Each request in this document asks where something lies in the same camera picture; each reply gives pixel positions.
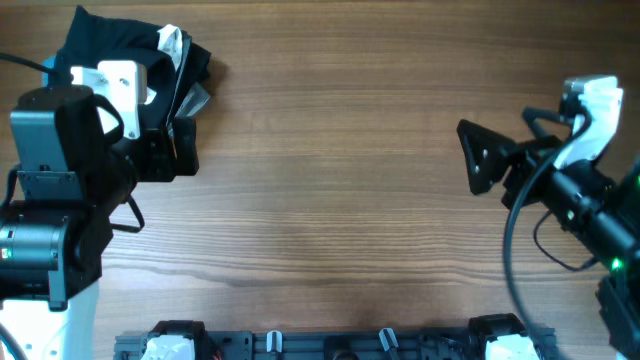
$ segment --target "black cable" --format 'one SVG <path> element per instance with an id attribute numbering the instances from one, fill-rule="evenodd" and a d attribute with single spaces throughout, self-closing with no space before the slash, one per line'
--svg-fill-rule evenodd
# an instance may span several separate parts
<path id="1" fill-rule="evenodd" d="M 34 70 L 38 70 L 41 71 L 43 73 L 47 73 L 49 75 L 52 76 L 58 76 L 59 73 L 53 69 L 50 69 L 44 65 L 40 65 L 38 63 L 35 63 L 31 60 L 27 60 L 27 59 L 23 59 L 19 56 L 15 56 L 15 55 L 11 55 L 11 54 L 5 54 L 5 53 L 0 53 L 0 60 L 6 60 L 9 62 L 12 62 L 14 64 L 19 64 L 19 65 L 24 65 L 26 67 L 30 67 Z"/>
<path id="2" fill-rule="evenodd" d="M 535 182 L 538 180 L 538 178 L 542 174 L 544 174 L 545 170 L 551 164 L 553 164 L 555 159 L 558 157 L 558 154 L 560 154 L 564 149 L 566 149 L 567 146 L 569 146 L 575 139 L 582 136 L 582 134 L 584 134 L 585 131 L 587 131 L 587 129 L 591 126 L 591 121 L 592 121 L 591 114 L 589 114 L 589 112 L 584 107 L 581 108 L 581 113 L 584 115 L 585 121 L 584 121 L 584 124 L 582 124 L 582 127 L 580 128 L 580 130 L 578 130 L 578 132 L 576 132 L 575 134 L 571 135 L 559 149 L 557 149 L 551 155 L 546 157 L 542 161 L 542 163 L 540 163 L 534 169 L 531 175 L 529 175 L 527 180 L 525 180 L 524 185 L 522 185 L 522 188 L 520 189 L 520 192 L 518 193 L 518 196 L 516 197 L 516 200 L 514 201 L 513 206 L 511 207 L 511 211 L 509 211 L 509 217 L 507 218 L 507 222 L 504 228 L 504 238 L 502 243 L 502 263 L 504 266 L 504 273 L 507 281 L 507 289 L 509 290 L 509 295 L 511 296 L 511 301 L 513 301 L 513 305 L 515 306 L 516 310 L 520 314 L 520 319 L 522 320 L 525 327 L 529 331 L 529 335 L 535 344 L 540 343 L 540 341 L 538 340 L 540 336 L 533 321 L 531 320 L 531 317 L 529 316 L 529 313 L 524 308 L 522 299 L 520 298 L 520 293 L 518 293 L 518 289 L 516 288 L 515 279 L 513 276 L 513 268 L 511 264 L 511 250 L 512 250 L 511 245 L 513 243 L 513 231 L 515 230 L 516 220 L 518 219 L 518 215 L 520 214 L 520 209 L 524 205 L 524 202 L 527 199 L 527 195 L 529 194 L 529 191 L 531 190 Z"/>
<path id="3" fill-rule="evenodd" d="M 140 211 L 138 204 L 133 199 L 133 196 L 129 195 L 129 197 L 127 198 L 127 203 L 131 207 L 131 211 L 136 217 L 136 220 L 138 220 L 138 226 L 111 224 L 111 228 L 113 230 L 124 231 L 128 233 L 139 233 L 144 228 L 144 217 L 142 216 L 142 212 Z"/>
<path id="4" fill-rule="evenodd" d="M 594 256 L 591 259 L 585 261 L 582 265 L 580 265 L 580 267 L 573 267 L 571 265 L 567 265 L 566 263 L 558 260 L 558 258 L 556 258 L 555 256 L 549 254 L 549 252 L 547 252 L 547 250 L 545 250 L 542 247 L 542 245 L 540 245 L 540 242 L 538 241 L 538 230 L 540 229 L 540 226 L 542 225 L 542 223 L 545 220 L 547 220 L 547 218 L 551 214 L 552 214 L 551 210 L 547 211 L 547 213 L 544 214 L 544 216 L 542 218 L 540 218 L 540 220 L 536 224 L 536 227 L 533 228 L 533 241 L 536 243 L 536 246 L 538 247 L 538 249 L 540 249 L 540 251 L 542 251 L 542 253 L 545 254 L 553 262 L 557 263 L 558 265 L 562 266 L 563 268 L 565 268 L 565 269 L 567 269 L 569 271 L 578 272 L 578 271 L 586 270 L 586 269 L 592 267 L 593 265 L 597 264 L 598 263 L 598 259 L 596 259 L 596 257 Z"/>
<path id="5" fill-rule="evenodd" d="M 7 175 L 7 192 L 4 195 L 4 200 L 2 200 L 0 204 L 0 209 L 9 206 L 11 199 L 13 199 L 13 192 L 16 189 L 16 181 L 18 180 L 18 170 L 20 170 L 20 165 L 15 165 L 9 170 L 9 174 Z"/>
<path id="6" fill-rule="evenodd" d="M 9 334 L 9 331 L 0 323 L 0 341 L 4 343 L 9 350 L 9 353 L 16 360 L 27 360 L 27 357 L 22 352 L 20 345 L 16 342 L 16 339 Z"/>

